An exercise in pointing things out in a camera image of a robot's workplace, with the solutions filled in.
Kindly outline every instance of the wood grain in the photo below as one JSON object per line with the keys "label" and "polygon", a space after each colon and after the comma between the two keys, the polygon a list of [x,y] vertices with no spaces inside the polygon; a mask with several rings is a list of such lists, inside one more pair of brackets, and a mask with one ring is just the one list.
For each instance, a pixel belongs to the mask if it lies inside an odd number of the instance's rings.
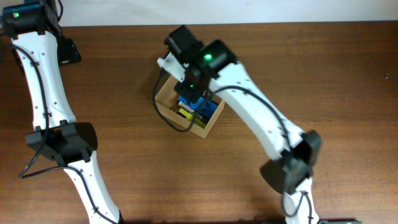
{"label": "wood grain", "polygon": [[[77,119],[96,129],[110,195],[130,222],[281,217],[280,195],[259,173],[268,158],[231,108],[206,139],[171,130],[153,109],[156,59],[176,27],[64,28],[83,61],[61,68],[63,84]],[[281,112],[322,135],[313,188],[322,218],[396,222],[398,22],[190,28],[224,40]],[[11,54],[0,72],[0,223],[88,223],[63,172],[17,179],[34,154],[24,140],[32,105]],[[40,158],[32,171],[50,166]]]}

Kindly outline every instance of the blue object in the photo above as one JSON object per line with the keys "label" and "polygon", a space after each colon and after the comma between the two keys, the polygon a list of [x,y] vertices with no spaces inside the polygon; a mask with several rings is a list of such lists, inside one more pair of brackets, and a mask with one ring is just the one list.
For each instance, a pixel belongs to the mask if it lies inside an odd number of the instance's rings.
{"label": "blue object", "polygon": [[[203,97],[200,97],[196,103],[191,103],[184,97],[179,96],[177,102],[181,101],[182,103],[185,103],[186,105],[191,107],[194,111],[196,111],[204,100],[205,99]],[[202,115],[207,120],[209,120],[213,116],[213,113],[217,110],[217,106],[218,106],[217,104],[208,101],[205,107],[201,111],[199,111],[199,114]]]}

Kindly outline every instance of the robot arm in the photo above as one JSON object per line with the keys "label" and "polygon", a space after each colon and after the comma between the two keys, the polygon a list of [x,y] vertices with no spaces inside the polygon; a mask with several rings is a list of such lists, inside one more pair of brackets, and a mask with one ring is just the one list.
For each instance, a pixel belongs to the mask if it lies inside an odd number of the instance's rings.
{"label": "robot arm", "polygon": [[[171,53],[165,59],[158,59],[158,64],[179,81],[175,91],[194,102],[206,89],[216,93],[260,140],[271,159],[261,173],[273,189],[283,194],[286,222],[317,223],[319,217],[313,206],[311,186],[320,136],[315,131],[304,133],[278,111],[250,79],[243,64],[219,40],[204,46],[181,26],[169,35],[165,44]],[[274,112],[246,91],[231,86],[251,91]]]}
{"label": "robot arm", "polygon": [[[44,1],[11,6],[4,8],[1,19],[7,35],[12,37],[12,44],[29,54],[39,71],[36,74],[30,59],[20,50],[14,54],[23,68],[34,112],[35,132],[26,134],[25,138],[33,150],[40,150],[41,155],[55,160],[60,167],[72,168],[64,171],[75,184],[90,223],[122,223],[120,211],[111,200],[98,168],[95,130],[90,123],[76,123],[65,96],[58,64],[72,63],[79,60],[80,55],[72,40],[60,36],[58,24],[49,24],[53,21],[51,18],[56,18],[51,8]],[[43,139],[45,132],[49,136],[47,142]]]}

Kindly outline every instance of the small box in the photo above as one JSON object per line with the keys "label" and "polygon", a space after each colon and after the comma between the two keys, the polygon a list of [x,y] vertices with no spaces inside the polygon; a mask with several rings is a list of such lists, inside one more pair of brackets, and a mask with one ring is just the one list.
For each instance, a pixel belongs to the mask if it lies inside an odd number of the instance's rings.
{"label": "small box", "polygon": [[[160,113],[163,116],[181,125],[182,127],[187,128],[191,122],[175,112],[175,110],[179,108],[179,105],[177,104],[178,94],[176,91],[174,91],[174,86],[177,84],[177,82],[178,81],[173,76],[170,76],[160,91],[156,94],[155,101]],[[214,96],[211,100],[216,102],[218,107],[213,116],[210,118],[206,127],[201,128],[194,124],[191,128],[191,132],[199,135],[202,138],[206,138],[225,105],[225,100],[222,100],[218,96]]]}

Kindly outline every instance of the green led light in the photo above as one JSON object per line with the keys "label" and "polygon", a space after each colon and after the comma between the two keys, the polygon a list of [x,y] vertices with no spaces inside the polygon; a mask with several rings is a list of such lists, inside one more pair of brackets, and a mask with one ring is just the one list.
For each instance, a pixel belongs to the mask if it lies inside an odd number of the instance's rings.
{"label": "green led light", "polygon": [[213,56],[212,56],[211,54],[206,54],[206,55],[204,56],[204,58],[205,58],[206,61],[210,61],[210,60],[213,59]]}

